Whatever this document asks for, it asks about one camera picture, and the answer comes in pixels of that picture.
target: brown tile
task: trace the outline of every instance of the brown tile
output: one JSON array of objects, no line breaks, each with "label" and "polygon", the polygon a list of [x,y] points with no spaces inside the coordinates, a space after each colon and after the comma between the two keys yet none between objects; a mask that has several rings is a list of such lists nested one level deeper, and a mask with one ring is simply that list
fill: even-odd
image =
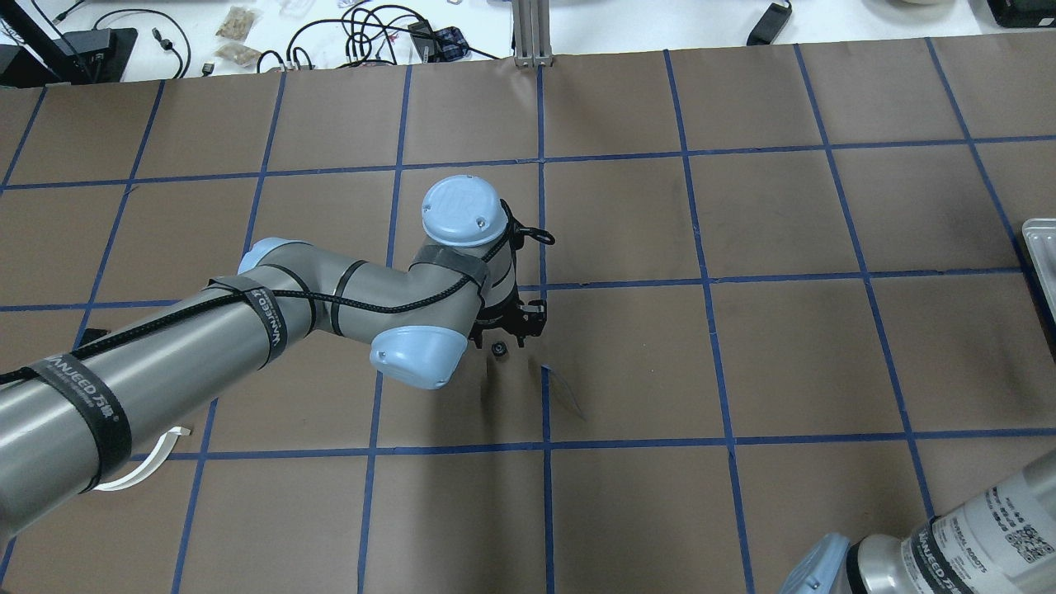
[{"label": "brown tile", "polygon": [[0,104],[4,106],[0,114],[0,175],[7,173],[41,92],[40,89],[0,90]]},{"label": "brown tile", "polygon": [[1027,219],[1056,217],[1056,142],[984,144],[978,149],[1017,235]]},{"label": "brown tile", "polygon": [[693,149],[821,144],[791,45],[671,53]]},{"label": "brown tile", "polygon": [[546,168],[547,280],[699,278],[680,159]]},{"label": "brown tile", "polygon": [[857,272],[825,153],[695,156],[712,277]]},{"label": "brown tile", "polygon": [[974,136],[1056,133],[1056,85],[1038,71],[1056,60],[1052,33],[939,38],[935,49]]},{"label": "brown tile", "polygon": [[1056,438],[918,440],[937,514],[945,514],[983,489],[1056,449]]},{"label": "brown tile", "polygon": [[124,190],[5,191],[0,200],[0,303],[88,301]]},{"label": "brown tile", "polygon": [[83,315],[81,310],[0,312],[0,373],[72,349]]},{"label": "brown tile", "polygon": [[561,56],[544,69],[546,154],[679,150],[660,52]]},{"label": "brown tile", "polygon": [[180,591],[355,588],[365,471],[365,458],[210,461]]},{"label": "brown tile", "polygon": [[538,156],[535,95],[535,71],[512,59],[414,67],[403,163]]},{"label": "brown tile", "polygon": [[404,72],[358,68],[287,74],[268,169],[394,165]]},{"label": "brown tile", "polygon": [[554,441],[722,435],[700,286],[551,291],[548,299],[540,357],[560,376],[550,378]]},{"label": "brown tile", "polygon": [[554,451],[558,591],[743,592],[729,477],[721,447]]},{"label": "brown tile", "polygon": [[49,88],[11,183],[127,179],[157,85]]},{"label": "brown tile", "polygon": [[898,538],[927,517],[905,442],[737,448],[757,592],[777,592],[826,533]]},{"label": "brown tile", "polygon": [[[504,340],[509,354],[496,359],[491,345]],[[484,348],[472,344],[451,383],[419,390],[385,378],[378,445],[452,446],[543,439],[540,339],[516,339],[494,331]]]},{"label": "brown tile", "polygon": [[737,434],[902,430],[862,281],[716,284],[712,297]]},{"label": "brown tile", "polygon": [[835,157],[870,271],[1018,265],[967,147],[842,150]]},{"label": "brown tile", "polygon": [[138,178],[259,171],[279,75],[168,80]]},{"label": "brown tile", "polygon": [[[433,184],[449,175],[484,178],[510,205],[510,210],[516,220],[531,227],[539,226],[539,167],[535,165],[403,171],[400,178],[399,217],[396,223],[393,267],[406,271],[411,265],[411,260],[426,239],[426,234],[421,229],[421,201]],[[534,241],[526,241],[524,249],[517,252],[517,282],[539,284],[539,244]]]},{"label": "brown tile", "polygon": [[872,282],[913,429],[1056,426],[1056,364],[1020,275]]},{"label": "brown tile", "polygon": [[829,141],[961,138],[923,39],[803,47]]},{"label": "brown tile", "polygon": [[[162,308],[93,309],[92,314],[88,318],[88,326],[86,328],[106,330],[112,334],[126,328],[137,326],[145,318],[153,316],[161,311]],[[172,421],[173,427],[186,427],[191,430],[191,434],[181,437],[176,441],[176,447],[173,448],[172,451],[197,453],[197,451],[202,448],[202,433],[205,432],[205,423],[208,412],[208,405],[203,405],[202,408],[188,414],[184,419]],[[143,445],[135,448],[133,453],[149,453],[150,450],[154,448],[154,444],[157,443],[157,438],[159,437],[161,435],[145,437]]]},{"label": "brown tile", "polygon": [[364,591],[546,590],[543,454],[384,456]]},{"label": "brown tile", "polygon": [[5,591],[168,592],[193,479],[194,462],[169,461],[128,490],[75,497],[19,535]]},{"label": "brown tile", "polygon": [[366,447],[375,376],[367,345],[314,332],[223,394],[209,449]]},{"label": "brown tile", "polygon": [[253,241],[302,239],[383,264],[392,199],[393,173],[389,171],[268,178],[257,209]]},{"label": "brown tile", "polygon": [[99,301],[183,299],[234,274],[257,180],[134,186]]}]

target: qr code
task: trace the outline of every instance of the qr code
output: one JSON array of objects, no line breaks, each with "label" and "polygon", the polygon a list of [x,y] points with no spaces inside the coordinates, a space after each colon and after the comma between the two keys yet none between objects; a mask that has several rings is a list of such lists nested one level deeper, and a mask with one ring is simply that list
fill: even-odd
[{"label": "qr code", "polygon": [[1004,535],[1004,539],[1016,549],[1016,553],[1019,553],[1019,556],[1027,563],[1043,559],[1054,552],[1052,544],[1045,542],[1031,524]]}]

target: cable connector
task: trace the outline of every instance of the cable connector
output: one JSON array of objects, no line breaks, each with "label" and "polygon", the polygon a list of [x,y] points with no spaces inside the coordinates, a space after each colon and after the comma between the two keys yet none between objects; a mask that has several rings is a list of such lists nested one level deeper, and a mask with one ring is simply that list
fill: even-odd
[{"label": "cable connector", "polygon": [[162,39],[162,33],[157,31],[157,27],[151,30],[151,33],[154,34],[154,39],[157,40],[157,44],[161,45],[163,50],[168,52],[169,50],[172,49],[172,41],[169,41],[168,39]]}]

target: plastic bag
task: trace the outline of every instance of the plastic bag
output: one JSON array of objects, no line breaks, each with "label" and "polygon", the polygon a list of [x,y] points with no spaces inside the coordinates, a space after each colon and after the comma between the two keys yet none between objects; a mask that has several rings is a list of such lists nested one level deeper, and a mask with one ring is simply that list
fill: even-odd
[{"label": "plastic bag", "polygon": [[231,41],[245,41],[249,37],[249,30],[257,21],[257,13],[243,6],[231,6],[227,12],[227,18],[216,30],[216,35]]},{"label": "plastic bag", "polygon": [[235,43],[232,41],[221,45],[220,49],[216,50],[216,56],[226,60],[231,60],[232,62],[245,68],[247,66],[256,64],[257,60],[261,57],[261,53],[252,48],[247,48],[242,43]]}]

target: robotic arm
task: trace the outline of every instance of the robotic arm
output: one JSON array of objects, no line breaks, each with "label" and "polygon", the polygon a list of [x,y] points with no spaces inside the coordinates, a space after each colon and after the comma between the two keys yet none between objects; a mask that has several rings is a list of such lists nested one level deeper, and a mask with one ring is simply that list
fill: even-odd
[{"label": "robotic arm", "polygon": [[314,330],[371,345],[371,363],[440,388],[484,330],[524,346],[546,323],[525,304],[516,250],[525,227],[487,182],[456,175],[421,206],[426,240],[408,272],[278,238],[239,275],[130,329],[0,375],[0,543],[113,474],[135,448]]}]

